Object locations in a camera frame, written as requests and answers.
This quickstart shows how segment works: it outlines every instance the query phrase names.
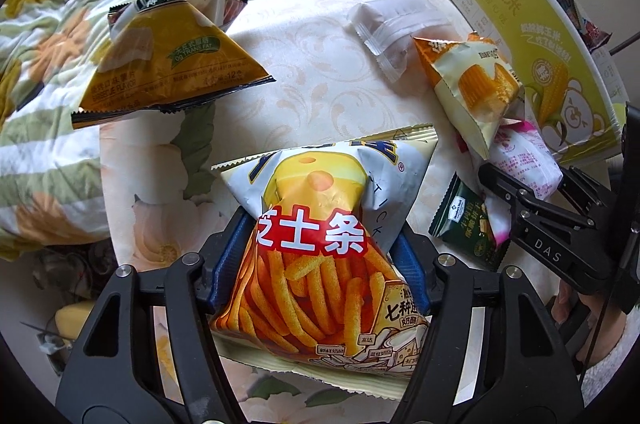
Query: corn illustration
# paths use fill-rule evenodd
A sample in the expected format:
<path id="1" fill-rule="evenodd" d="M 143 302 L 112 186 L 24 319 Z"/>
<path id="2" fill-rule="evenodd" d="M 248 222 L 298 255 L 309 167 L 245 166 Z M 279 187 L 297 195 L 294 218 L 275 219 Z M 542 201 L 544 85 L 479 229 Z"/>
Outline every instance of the corn illustration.
<path id="1" fill-rule="evenodd" d="M 497 83 L 498 99 L 505 104 L 510 104 L 520 90 L 520 84 L 511 73 L 499 63 L 495 67 L 495 81 Z"/>
<path id="2" fill-rule="evenodd" d="M 470 112 L 496 93 L 496 83 L 477 64 L 462 73 L 458 88 Z"/>
<path id="3" fill-rule="evenodd" d="M 542 93 L 542 103 L 538 111 L 538 124 L 544 125 L 548 117 L 562 106 L 564 93 L 569 85 L 569 69 L 564 63 L 558 63 L 554 67 L 551 83 L 545 87 Z"/>

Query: yellow object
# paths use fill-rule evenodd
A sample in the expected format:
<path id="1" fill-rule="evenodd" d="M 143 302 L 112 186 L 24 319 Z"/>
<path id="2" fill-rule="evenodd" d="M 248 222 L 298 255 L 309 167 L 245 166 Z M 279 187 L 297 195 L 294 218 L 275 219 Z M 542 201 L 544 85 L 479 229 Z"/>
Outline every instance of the yellow object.
<path id="1" fill-rule="evenodd" d="M 136 1 L 112 11 L 112 43 L 72 115 L 74 128 L 141 109 L 178 111 L 273 80 L 223 32 L 244 2 L 213 1 Z"/>
<path id="2" fill-rule="evenodd" d="M 627 100 L 620 74 L 604 47 L 590 53 L 556 0 L 452 1 L 506 56 L 527 90 L 526 120 L 538 125 L 557 161 L 587 163 L 620 152 L 622 108 L 613 106 Z"/>
<path id="3" fill-rule="evenodd" d="M 94 301 L 81 301 L 59 309 L 54 318 L 58 333 L 66 339 L 78 339 L 80 330 L 82 330 L 82 326 L 94 305 Z"/>
<path id="4" fill-rule="evenodd" d="M 169 336 L 162 335 L 156 340 L 156 353 L 158 353 L 158 362 L 173 379 L 174 383 L 178 384 L 178 376 L 175 373 L 174 356 L 172 356 L 171 353 Z"/>
<path id="5" fill-rule="evenodd" d="M 540 126 L 546 123 L 548 117 L 557 113 L 564 102 L 564 93 L 569 85 L 569 69 L 564 63 L 556 63 L 549 83 L 543 90 L 542 103 L 538 111 Z"/>
<path id="6" fill-rule="evenodd" d="M 414 39 L 420 62 L 460 136 L 489 157 L 500 120 L 521 84 L 495 43 L 471 33 L 466 42 Z"/>

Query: white plastic packet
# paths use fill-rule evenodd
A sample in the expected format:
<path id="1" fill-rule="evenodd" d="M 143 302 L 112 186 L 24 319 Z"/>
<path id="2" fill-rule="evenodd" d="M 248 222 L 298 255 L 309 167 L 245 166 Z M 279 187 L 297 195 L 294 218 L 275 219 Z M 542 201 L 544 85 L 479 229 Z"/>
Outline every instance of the white plastic packet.
<path id="1" fill-rule="evenodd" d="M 412 36 L 461 39 L 447 17 L 428 0 L 374 0 L 353 6 L 348 18 L 391 83 L 417 62 Z"/>
<path id="2" fill-rule="evenodd" d="M 231 299 L 210 324 L 254 349 L 232 359 L 267 369 L 276 358 L 302 362 L 330 384 L 354 372 L 412 374 L 428 323 L 388 251 L 437 135 L 402 132 L 278 150 L 222 171 L 257 220 Z"/>
<path id="3" fill-rule="evenodd" d="M 484 162 L 470 149 L 476 170 Z M 562 172 L 536 127 L 527 121 L 502 125 L 489 149 L 488 162 L 495 164 L 520 182 L 529 186 L 539 200 L 547 200 L 558 189 Z M 500 197 L 482 188 L 484 205 L 494 232 L 495 242 L 500 245 L 509 238 L 511 214 L 509 205 Z"/>

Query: black cable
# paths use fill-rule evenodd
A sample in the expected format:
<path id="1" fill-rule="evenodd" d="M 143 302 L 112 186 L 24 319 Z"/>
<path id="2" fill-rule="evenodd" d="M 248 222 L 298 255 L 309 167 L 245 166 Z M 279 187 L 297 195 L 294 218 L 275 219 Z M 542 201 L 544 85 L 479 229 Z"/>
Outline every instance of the black cable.
<path id="1" fill-rule="evenodd" d="M 619 45 L 616 45 L 613 49 L 609 51 L 609 53 L 613 56 L 614 54 L 619 53 L 622 49 L 626 49 L 629 45 L 637 42 L 638 40 L 640 40 L 640 30 L 630 38 L 627 38 L 624 42 L 620 43 Z"/>

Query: chips bag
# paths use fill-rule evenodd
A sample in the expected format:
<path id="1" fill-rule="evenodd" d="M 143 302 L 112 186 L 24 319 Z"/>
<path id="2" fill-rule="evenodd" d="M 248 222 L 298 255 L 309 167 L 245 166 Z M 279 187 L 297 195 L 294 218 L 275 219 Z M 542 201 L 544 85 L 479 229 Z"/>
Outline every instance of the chips bag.
<path id="1" fill-rule="evenodd" d="M 420 62 L 451 124 L 483 158 L 521 84 L 492 40 L 414 38 Z"/>
<path id="2" fill-rule="evenodd" d="M 224 31 L 246 0 L 135 0 L 111 8 L 111 45 L 74 128 L 142 109 L 177 112 L 273 78 Z"/>
<path id="3" fill-rule="evenodd" d="M 412 140 L 279 150 L 222 172 L 257 224 L 212 329 L 287 359 L 411 375 L 428 324 L 387 252 L 436 141 L 430 127 Z"/>

